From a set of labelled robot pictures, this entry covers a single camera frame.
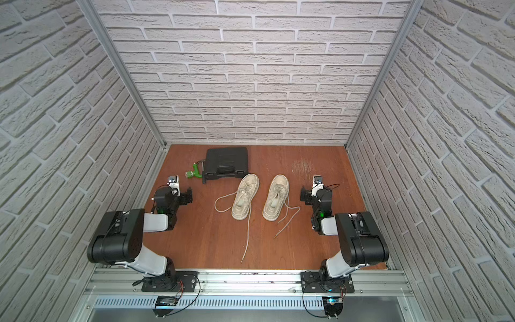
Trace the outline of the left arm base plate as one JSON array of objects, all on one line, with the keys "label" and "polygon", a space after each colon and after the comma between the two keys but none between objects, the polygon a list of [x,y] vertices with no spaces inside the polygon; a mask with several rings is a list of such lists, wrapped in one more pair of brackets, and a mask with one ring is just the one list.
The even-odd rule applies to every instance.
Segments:
[{"label": "left arm base plate", "polygon": [[142,292],[194,292],[198,271],[178,271],[174,276],[145,277]]}]

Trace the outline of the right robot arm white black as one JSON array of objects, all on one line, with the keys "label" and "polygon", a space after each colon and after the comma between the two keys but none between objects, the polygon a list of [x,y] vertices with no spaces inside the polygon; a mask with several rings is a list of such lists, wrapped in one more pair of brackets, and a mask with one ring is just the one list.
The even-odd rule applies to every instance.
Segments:
[{"label": "right robot arm white black", "polygon": [[345,279],[356,270],[387,262],[390,251],[371,213],[334,214],[332,196],[332,190],[322,184],[300,191],[300,200],[312,207],[313,230],[320,235],[337,236],[339,241],[340,251],[322,261],[320,280]]}]

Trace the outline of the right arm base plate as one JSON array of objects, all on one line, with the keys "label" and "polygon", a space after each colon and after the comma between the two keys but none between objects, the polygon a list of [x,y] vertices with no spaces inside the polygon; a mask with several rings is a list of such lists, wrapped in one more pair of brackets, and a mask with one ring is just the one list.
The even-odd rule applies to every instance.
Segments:
[{"label": "right arm base plate", "polygon": [[323,277],[318,271],[306,270],[300,273],[300,284],[305,294],[355,292],[351,276],[340,278]]}]

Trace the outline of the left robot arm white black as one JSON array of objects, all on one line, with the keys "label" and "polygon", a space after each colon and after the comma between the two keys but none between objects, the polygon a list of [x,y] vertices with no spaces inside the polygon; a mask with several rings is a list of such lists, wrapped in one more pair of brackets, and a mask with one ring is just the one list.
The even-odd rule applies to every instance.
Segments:
[{"label": "left robot arm white black", "polygon": [[161,186],[154,202],[152,213],[144,209],[105,213],[91,238],[87,258],[92,263],[123,266],[140,273],[141,279],[133,285],[140,285],[143,292],[182,292],[185,284],[178,278],[173,261],[147,248],[144,234],[173,230],[178,208],[193,202],[193,192]]}]

